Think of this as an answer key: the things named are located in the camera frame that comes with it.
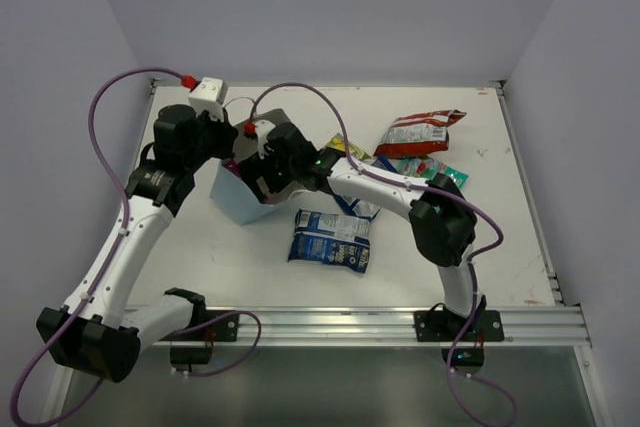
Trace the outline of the green mint candy bag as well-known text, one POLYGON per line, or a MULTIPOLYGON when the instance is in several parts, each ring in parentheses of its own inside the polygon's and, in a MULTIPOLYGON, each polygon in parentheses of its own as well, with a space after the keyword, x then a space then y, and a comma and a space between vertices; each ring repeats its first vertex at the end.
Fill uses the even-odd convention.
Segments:
POLYGON ((459 189, 465 185, 469 178, 467 174, 428 156, 398 160, 395 168, 401 175, 427 180, 433 180, 437 174, 443 174, 450 177, 459 189))

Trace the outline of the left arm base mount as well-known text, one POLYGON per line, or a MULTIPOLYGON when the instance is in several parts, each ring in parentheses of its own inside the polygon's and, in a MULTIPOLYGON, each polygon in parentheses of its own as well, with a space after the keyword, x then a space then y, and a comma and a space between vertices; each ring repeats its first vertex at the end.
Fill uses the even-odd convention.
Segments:
POLYGON ((209 310, 203 295, 185 289, 171 288, 166 294, 183 298, 193 307, 186 326, 190 332, 171 334, 168 340, 201 343, 199 347, 171 347, 169 360, 172 367, 192 372, 194 367, 205 366, 212 360, 216 341, 225 343, 237 340, 239 314, 236 311, 209 310))

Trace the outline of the red snack mix bag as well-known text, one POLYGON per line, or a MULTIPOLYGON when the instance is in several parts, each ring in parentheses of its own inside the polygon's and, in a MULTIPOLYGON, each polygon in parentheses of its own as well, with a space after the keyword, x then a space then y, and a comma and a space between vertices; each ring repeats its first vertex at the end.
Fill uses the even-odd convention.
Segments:
POLYGON ((466 112, 453 109, 398 117, 382 136, 374 155, 403 159, 447 151, 449 128, 466 115, 466 112))

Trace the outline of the blue white snack bag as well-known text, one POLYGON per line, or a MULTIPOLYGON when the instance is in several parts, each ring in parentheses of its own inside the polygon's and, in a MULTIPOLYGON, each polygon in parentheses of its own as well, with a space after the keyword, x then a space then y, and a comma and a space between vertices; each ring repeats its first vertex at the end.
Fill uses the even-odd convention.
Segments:
MULTIPOLYGON (((385 155, 366 159, 364 160, 364 163, 388 172, 397 172, 394 165, 385 155)), ((355 197, 334 195, 333 198, 342 212, 349 216, 355 216, 373 221, 381 210, 379 206, 355 197)))

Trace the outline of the dark blue snack bar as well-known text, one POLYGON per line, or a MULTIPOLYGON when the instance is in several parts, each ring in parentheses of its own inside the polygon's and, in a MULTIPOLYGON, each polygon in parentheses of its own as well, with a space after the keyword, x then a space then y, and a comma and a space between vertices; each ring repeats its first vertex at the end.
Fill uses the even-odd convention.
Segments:
POLYGON ((364 274, 371 258, 370 227, 367 218, 300 209, 287 260, 319 262, 364 274))

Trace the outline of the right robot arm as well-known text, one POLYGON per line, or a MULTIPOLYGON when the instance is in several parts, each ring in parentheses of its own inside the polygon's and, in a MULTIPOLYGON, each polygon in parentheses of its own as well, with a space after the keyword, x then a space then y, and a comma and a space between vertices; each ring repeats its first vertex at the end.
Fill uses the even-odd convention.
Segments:
POLYGON ((249 121, 242 133, 256 151, 239 163, 240 176, 259 200, 296 186, 353 197, 404 218, 419 253, 439 269, 449 334, 464 340, 480 329, 469 266, 477 217, 453 181, 439 174, 428 184, 357 161, 346 150, 317 149, 291 122, 249 121))

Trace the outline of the magenta candy bag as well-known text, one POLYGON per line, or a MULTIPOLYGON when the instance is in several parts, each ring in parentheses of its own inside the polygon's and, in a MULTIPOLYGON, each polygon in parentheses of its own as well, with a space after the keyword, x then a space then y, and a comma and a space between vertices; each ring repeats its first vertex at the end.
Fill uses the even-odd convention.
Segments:
POLYGON ((223 163, 223 167, 237 178, 242 178, 238 163, 234 159, 228 159, 223 163))

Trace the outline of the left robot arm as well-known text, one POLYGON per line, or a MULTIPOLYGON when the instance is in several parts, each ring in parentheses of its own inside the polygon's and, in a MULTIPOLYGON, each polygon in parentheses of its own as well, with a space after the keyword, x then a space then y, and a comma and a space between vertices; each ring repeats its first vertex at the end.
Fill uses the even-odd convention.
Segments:
POLYGON ((196 172, 211 159, 231 158, 237 136, 220 106, 159 111, 106 245, 63 306, 44 309, 36 321, 57 364, 118 383, 155 342, 205 333, 205 299, 195 292, 171 288, 133 313, 126 305, 156 242, 194 189, 196 172))

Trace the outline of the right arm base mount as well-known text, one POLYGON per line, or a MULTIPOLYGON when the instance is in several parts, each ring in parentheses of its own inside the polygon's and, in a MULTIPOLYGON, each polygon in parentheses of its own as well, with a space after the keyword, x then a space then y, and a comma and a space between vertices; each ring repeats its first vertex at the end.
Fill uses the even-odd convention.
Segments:
POLYGON ((413 313, 416 340, 423 343, 447 344, 441 349, 444 362, 451 358, 451 367, 464 374, 477 374, 485 362, 487 343, 505 340, 500 313, 486 309, 485 296, 481 296, 472 323, 465 327, 466 319, 447 310, 438 303, 429 310, 413 313))

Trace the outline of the light blue paper bag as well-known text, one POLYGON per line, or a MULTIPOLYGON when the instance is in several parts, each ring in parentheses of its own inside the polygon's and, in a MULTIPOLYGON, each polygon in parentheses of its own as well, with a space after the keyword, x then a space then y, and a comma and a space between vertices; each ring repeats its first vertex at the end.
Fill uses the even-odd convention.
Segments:
MULTIPOLYGON (((257 141, 244 136, 244 125, 247 122, 248 116, 245 116, 234 125, 238 131, 233 146, 234 156, 220 161, 210 192, 210 198, 220 210, 238 225, 249 224, 265 217, 305 192, 301 184, 293 182, 279 193, 270 193, 268 203, 260 203, 241 178, 235 177, 223 167, 223 163, 228 159, 234 159, 239 164, 257 153, 257 141)), ((263 189, 267 187, 263 178, 258 180, 258 184, 263 189)))

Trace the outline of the yellow green Fox's candy bag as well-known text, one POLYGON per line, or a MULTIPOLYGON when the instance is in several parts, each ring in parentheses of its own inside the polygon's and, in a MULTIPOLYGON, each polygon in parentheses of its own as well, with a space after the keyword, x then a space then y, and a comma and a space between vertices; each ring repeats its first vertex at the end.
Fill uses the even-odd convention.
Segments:
POLYGON ((349 141, 346 142, 344 136, 341 133, 336 133, 325 144, 326 147, 338 150, 340 152, 348 151, 349 154, 357 160, 367 160, 371 156, 362 148, 349 141))

